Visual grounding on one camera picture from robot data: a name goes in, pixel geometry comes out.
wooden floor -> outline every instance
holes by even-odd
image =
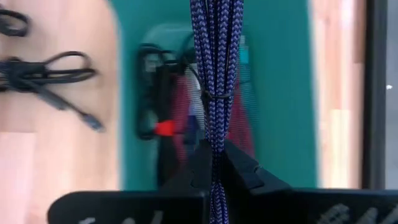
[[[360,186],[365,0],[311,0],[320,186]]]
[[[312,1],[324,187],[358,186],[363,30],[354,22],[363,17],[361,2]],[[100,71],[92,80],[51,88],[99,117],[107,129],[103,134],[71,111],[56,111],[30,94],[0,94],[0,223],[41,224],[49,205],[63,194],[118,188],[116,21],[104,0],[0,3],[33,22],[29,37],[0,36],[1,57],[34,61],[81,50]],[[72,68],[78,62],[57,66]]]
[[[86,52],[99,76],[50,88],[106,126],[98,134],[72,111],[31,94],[0,94],[0,223],[45,223],[57,198],[76,190],[118,188],[117,30],[107,1],[0,0],[27,14],[26,38],[0,36],[0,56],[41,61],[67,50]],[[58,68],[76,68],[66,60]]]

teal wall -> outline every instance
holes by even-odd
[[[155,188],[156,142],[134,133],[135,54],[144,34],[190,22],[189,0],[112,0],[121,54],[121,170],[128,190]],[[244,27],[259,99],[256,158],[296,187],[317,186],[312,56],[307,0],[246,1]]]

braided cable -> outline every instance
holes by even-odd
[[[190,0],[198,80],[208,95],[203,100],[205,137],[213,150],[210,223],[229,223],[224,187],[220,181],[236,79],[243,0]]]

black cable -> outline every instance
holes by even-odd
[[[21,21],[24,25],[20,29],[13,28],[12,20],[8,19],[11,17]],[[24,37],[27,35],[30,27],[29,18],[16,11],[11,11],[3,8],[0,5],[0,33],[10,37]]]
[[[83,65],[78,69],[51,70],[49,65],[64,57],[81,57]],[[35,93],[42,100],[58,110],[71,109],[83,122],[95,131],[104,131],[104,126],[92,114],[81,109],[46,89],[46,84],[66,84],[87,80],[95,76],[96,70],[91,68],[89,56],[82,52],[70,51],[60,53],[44,62],[25,62],[17,57],[0,62],[0,92],[18,91]]]
[[[137,54],[137,114],[136,114],[136,133],[140,139],[151,140],[155,137],[153,129],[146,130],[144,126],[148,123],[148,114],[153,111],[157,116],[158,122],[170,118],[170,95],[169,76],[170,65],[178,64],[176,60],[167,60],[167,54],[174,54],[169,50],[162,50],[155,44],[141,44]],[[156,55],[159,64],[153,70],[147,71],[146,57]]]

purple braided cable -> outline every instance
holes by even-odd
[[[220,181],[221,152],[231,117],[243,0],[190,0],[190,5],[199,82],[215,96],[203,102],[206,139],[213,150],[210,223],[227,224],[226,196]],[[217,98],[226,93],[231,96]]]

